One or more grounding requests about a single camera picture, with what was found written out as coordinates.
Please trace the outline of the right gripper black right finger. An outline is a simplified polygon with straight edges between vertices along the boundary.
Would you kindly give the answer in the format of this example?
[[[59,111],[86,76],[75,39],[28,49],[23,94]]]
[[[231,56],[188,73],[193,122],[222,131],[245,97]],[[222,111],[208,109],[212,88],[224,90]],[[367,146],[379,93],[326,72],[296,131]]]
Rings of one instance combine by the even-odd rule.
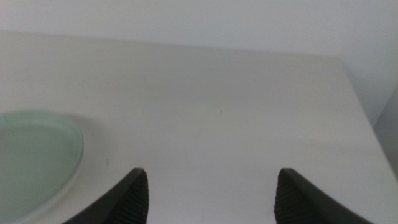
[[[277,177],[274,216],[277,224],[371,224],[291,168]]]

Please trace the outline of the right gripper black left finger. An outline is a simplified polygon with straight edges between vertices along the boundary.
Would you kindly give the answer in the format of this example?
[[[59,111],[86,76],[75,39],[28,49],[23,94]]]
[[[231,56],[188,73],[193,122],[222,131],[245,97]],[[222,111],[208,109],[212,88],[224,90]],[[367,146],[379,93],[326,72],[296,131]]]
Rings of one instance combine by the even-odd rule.
[[[114,187],[64,224],[146,224],[149,185],[142,168],[134,168]]]

